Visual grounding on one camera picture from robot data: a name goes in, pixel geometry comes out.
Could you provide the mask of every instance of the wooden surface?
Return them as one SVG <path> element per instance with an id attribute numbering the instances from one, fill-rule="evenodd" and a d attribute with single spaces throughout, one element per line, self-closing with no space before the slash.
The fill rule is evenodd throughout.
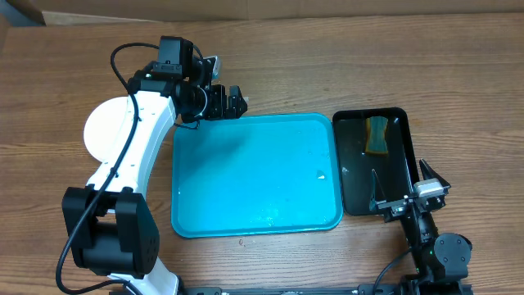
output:
<path id="1" fill-rule="evenodd" d="M 441 233 L 473 242 L 466 282 L 476 294 L 522 294 L 523 29 L 523 14 L 9 29 L 0 59 L 0 293 L 58 293 L 61 199 L 98 167 L 84 123 L 124 94 L 111 51 L 173 34 L 223 58 L 220 82 L 242 87 L 249 116 L 403 107 L 415 154 L 453 185 L 434 216 Z M 129 76 L 155 58 L 129 49 L 117 64 Z M 189 286 L 355 286 L 406 248 L 400 224 L 376 216 L 344 216 L 328 232 L 182 239 L 169 222 L 172 149 L 168 136 L 147 203 L 162 261 Z M 103 279 L 70 258 L 64 272 L 72 288 Z M 406 259 L 385 281 L 412 272 Z"/>

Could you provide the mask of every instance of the black tray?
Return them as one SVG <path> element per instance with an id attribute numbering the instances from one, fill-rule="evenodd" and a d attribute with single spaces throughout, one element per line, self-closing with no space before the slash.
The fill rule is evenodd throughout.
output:
<path id="1" fill-rule="evenodd" d="M 368 155 L 365 120 L 372 116 L 388 119 L 385 156 Z M 357 111 L 339 111 L 333 116 L 333 129 L 341 176 L 344 209 L 353 216 L 377 214 L 370 206 L 375 185 L 373 170 L 384 197 L 393 202 L 409 194 L 418 182 L 418 171 L 408 116 L 398 107 Z"/>

